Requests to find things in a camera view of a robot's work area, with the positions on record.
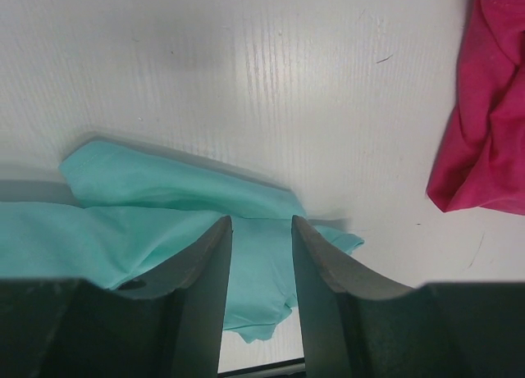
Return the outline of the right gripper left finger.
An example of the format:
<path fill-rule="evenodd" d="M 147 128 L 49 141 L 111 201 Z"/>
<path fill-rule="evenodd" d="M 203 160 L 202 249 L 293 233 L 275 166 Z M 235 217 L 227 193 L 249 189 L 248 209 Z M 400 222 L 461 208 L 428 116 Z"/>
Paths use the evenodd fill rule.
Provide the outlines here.
<path fill-rule="evenodd" d="M 214 377 L 232 223 L 118 289 L 87 280 L 1 283 L 4 377 Z"/>

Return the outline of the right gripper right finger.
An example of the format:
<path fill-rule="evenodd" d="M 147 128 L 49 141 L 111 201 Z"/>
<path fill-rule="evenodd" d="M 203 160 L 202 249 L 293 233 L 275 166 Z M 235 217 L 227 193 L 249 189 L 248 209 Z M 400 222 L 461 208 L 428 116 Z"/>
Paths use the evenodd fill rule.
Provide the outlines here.
<path fill-rule="evenodd" d="M 341 252 L 300 216 L 291 233 L 307 376 L 523 376 L 522 283 L 413 289 Z"/>

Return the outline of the teal t shirt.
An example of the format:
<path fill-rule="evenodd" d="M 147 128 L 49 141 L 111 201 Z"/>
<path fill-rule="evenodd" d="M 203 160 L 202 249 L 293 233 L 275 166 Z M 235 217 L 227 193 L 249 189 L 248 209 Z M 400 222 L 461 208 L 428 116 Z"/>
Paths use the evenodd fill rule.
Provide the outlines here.
<path fill-rule="evenodd" d="M 82 277 L 115 289 L 195 242 L 233 227 L 224 329 L 268 340 L 297 306 L 289 191 L 104 141 L 59 166 L 76 205 L 1 204 L 1 275 Z"/>

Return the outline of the folded pink t shirt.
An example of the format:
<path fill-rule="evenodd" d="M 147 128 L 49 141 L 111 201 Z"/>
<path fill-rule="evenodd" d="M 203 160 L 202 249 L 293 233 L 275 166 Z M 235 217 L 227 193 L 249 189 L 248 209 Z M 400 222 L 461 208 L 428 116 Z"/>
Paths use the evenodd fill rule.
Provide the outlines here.
<path fill-rule="evenodd" d="M 442 212 L 524 213 L 524 0 L 472 2 L 427 195 Z"/>

